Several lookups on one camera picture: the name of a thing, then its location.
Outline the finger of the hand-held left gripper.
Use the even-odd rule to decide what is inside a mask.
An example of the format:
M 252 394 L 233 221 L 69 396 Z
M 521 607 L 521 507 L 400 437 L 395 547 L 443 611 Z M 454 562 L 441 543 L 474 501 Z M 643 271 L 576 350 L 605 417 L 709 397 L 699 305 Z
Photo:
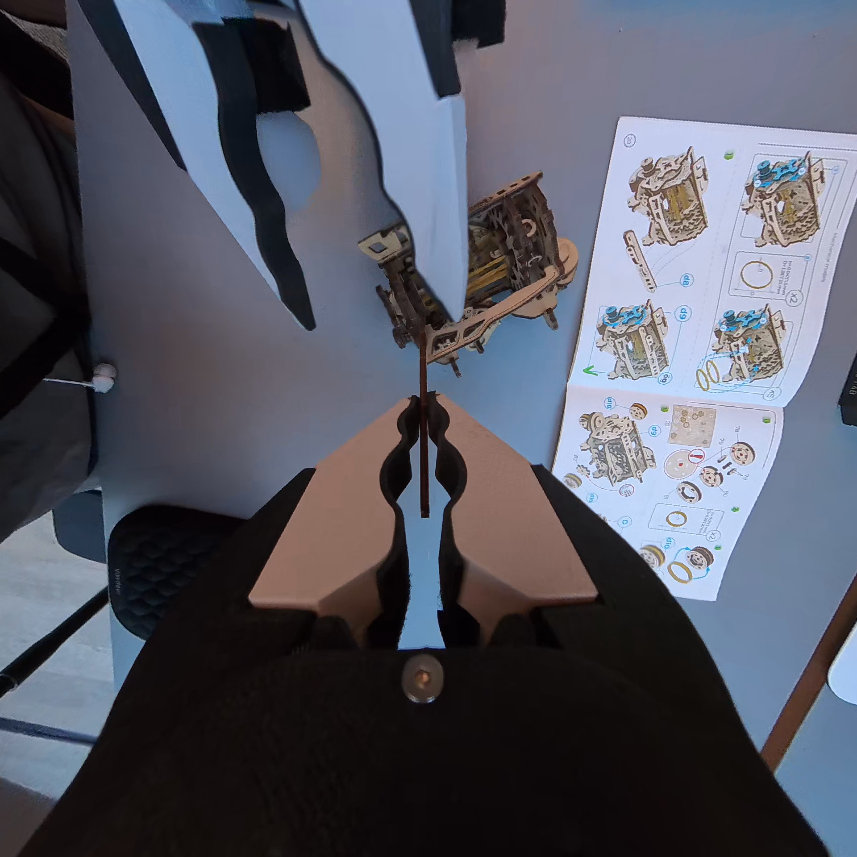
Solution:
M 452 2 L 299 2 L 321 56 L 374 128 L 384 191 L 404 217 L 415 264 L 450 320 L 466 303 L 466 107 Z
M 317 187 L 317 143 L 290 24 L 248 2 L 115 3 L 194 181 L 306 330 L 316 320 L 287 225 Z

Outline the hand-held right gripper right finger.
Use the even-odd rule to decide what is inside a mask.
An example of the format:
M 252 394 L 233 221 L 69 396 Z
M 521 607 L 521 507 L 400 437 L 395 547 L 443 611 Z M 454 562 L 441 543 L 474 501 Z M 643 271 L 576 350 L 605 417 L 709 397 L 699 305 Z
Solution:
M 509 615 L 593 603 L 597 588 L 530 463 L 434 392 L 428 432 L 449 497 L 438 555 L 445 647 L 487 644 Z

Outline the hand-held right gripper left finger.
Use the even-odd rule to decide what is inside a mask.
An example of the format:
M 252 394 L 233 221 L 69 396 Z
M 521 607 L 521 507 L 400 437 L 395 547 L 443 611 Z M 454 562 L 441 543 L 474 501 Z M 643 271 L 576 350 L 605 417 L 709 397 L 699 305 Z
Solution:
M 322 459 L 250 591 L 253 607 L 338 617 L 359 645 L 401 629 L 409 598 L 404 519 L 420 399 L 396 403 Z

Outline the thin wooden model strip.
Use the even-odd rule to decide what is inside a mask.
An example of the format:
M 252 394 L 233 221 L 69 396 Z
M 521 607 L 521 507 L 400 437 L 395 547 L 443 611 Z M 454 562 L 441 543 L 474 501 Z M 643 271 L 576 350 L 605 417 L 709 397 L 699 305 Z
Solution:
M 429 486 L 429 426 L 428 426 L 428 380 L 427 380 L 427 328 L 423 322 L 419 333 L 419 465 L 420 465 L 420 510 L 421 517 L 430 517 Z

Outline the wooden mechanical model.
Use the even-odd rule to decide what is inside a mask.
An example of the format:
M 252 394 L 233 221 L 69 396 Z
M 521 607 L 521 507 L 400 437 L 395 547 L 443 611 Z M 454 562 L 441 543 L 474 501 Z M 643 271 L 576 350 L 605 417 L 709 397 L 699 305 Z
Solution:
M 579 254 L 573 242 L 558 237 L 541 178 L 540 171 L 521 177 L 470 207 L 466 302 L 459 321 L 445 317 L 416 271 L 404 222 L 359 242 L 387 277 L 389 286 L 377 286 L 376 293 L 399 348 L 418 345 L 423 323 L 427 363 L 450 365 L 460 376 L 459 351 L 483 353 L 508 316 L 543 319 L 558 329 L 558 295 L 573 281 Z

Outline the black office chair seat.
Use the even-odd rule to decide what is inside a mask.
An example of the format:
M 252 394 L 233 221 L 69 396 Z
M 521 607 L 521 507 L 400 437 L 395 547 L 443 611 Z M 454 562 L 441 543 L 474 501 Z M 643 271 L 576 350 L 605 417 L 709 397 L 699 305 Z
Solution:
M 146 641 L 176 594 L 244 519 L 149 505 L 122 518 L 109 537 L 109 602 L 119 624 Z

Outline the illustrated instruction booklet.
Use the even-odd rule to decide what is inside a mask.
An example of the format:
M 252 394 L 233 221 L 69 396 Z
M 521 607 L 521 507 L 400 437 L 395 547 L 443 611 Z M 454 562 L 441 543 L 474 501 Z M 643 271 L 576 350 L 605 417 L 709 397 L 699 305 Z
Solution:
M 811 365 L 855 134 L 618 121 L 554 476 L 713 602 Z

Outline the black chair leg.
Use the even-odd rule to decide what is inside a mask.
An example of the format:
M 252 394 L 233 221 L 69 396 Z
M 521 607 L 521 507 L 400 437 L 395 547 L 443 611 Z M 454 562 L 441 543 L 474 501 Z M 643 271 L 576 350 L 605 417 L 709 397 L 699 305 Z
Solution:
M 84 627 L 109 603 L 109 590 L 101 589 L 71 616 L 44 637 L 25 649 L 15 660 L 1 669 L 1 696 L 14 691 L 39 669 L 58 649 Z

